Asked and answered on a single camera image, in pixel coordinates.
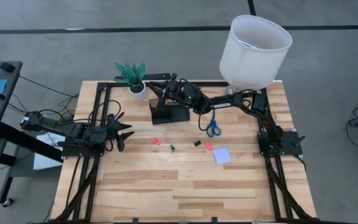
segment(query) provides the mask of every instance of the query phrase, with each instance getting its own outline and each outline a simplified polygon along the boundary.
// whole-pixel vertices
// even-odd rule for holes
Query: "pink eraser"
[[[161,144],[161,141],[158,140],[157,138],[152,138],[152,141],[158,145]]]
[[[212,146],[209,142],[204,142],[204,145],[206,146],[206,148],[209,150],[209,151],[212,151]]]

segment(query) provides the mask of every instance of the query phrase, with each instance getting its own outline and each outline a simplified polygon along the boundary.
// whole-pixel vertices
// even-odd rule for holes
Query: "wooden tabletop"
[[[97,83],[83,82],[75,119],[87,118],[91,113]],[[209,97],[224,94],[224,87],[201,89]],[[150,89],[147,91],[148,100],[157,98]],[[284,130],[293,129],[283,83],[271,84],[267,94],[277,124]],[[132,218],[140,222],[210,222],[211,217],[220,222],[274,221],[254,117],[238,108],[216,110],[222,135],[209,138],[198,129],[198,115],[192,112],[190,121],[153,125],[148,100],[133,100],[124,87],[112,88],[110,99],[120,102],[125,112],[120,122],[133,125],[128,131],[135,134],[125,141],[124,152],[118,152],[114,145],[113,152],[101,158],[92,222],[130,222]],[[111,102],[108,112],[115,114],[117,110]],[[201,117],[202,127],[209,123],[210,116]],[[161,140],[161,145],[154,144],[152,137]],[[204,144],[195,147],[196,140],[209,141],[215,149],[228,147],[232,161],[217,165]],[[293,156],[282,156],[282,161],[289,191],[307,213],[315,216],[303,164]],[[64,209],[75,162],[72,157],[63,163],[51,218]],[[71,197],[77,190],[81,163]],[[285,217],[279,190],[278,197]],[[84,217],[85,203],[83,200],[80,217]]]

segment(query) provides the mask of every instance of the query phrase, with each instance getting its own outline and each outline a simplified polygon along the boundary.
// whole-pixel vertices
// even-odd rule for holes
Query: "white lampshade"
[[[257,16],[238,16],[219,64],[221,75],[236,90],[265,88],[291,44],[291,35],[281,26]]]

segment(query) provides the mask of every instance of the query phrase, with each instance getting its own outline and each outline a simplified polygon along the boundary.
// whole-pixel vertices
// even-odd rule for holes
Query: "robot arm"
[[[274,149],[283,147],[283,129],[275,124],[265,90],[262,90],[262,93],[244,90],[230,95],[208,98],[195,84],[184,79],[176,81],[176,74],[172,75],[171,80],[165,82],[150,82],[149,87],[158,96],[158,104],[153,108],[155,112],[168,106],[170,101],[192,108],[196,114],[206,114],[213,109],[235,106],[261,121],[268,135],[267,147]]]
[[[65,136],[64,142],[57,143],[63,147],[64,156],[100,156],[103,154],[105,141],[115,139],[118,150],[122,152],[125,148],[124,140],[134,134],[133,131],[118,134],[118,131],[132,127],[118,121],[123,115],[124,112],[115,118],[110,114],[105,127],[90,127],[88,123],[44,118],[38,111],[32,111],[25,115],[20,126],[26,131],[47,131]]]

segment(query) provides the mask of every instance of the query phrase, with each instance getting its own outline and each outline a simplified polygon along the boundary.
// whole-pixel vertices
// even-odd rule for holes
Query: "potted plant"
[[[116,77],[114,80],[118,83],[129,84],[129,91],[132,93],[137,100],[144,100],[147,97],[146,84],[142,81],[145,73],[145,65],[139,65],[136,68],[136,65],[130,66],[127,61],[125,61],[124,66],[117,63],[116,67],[121,74],[121,77]]]

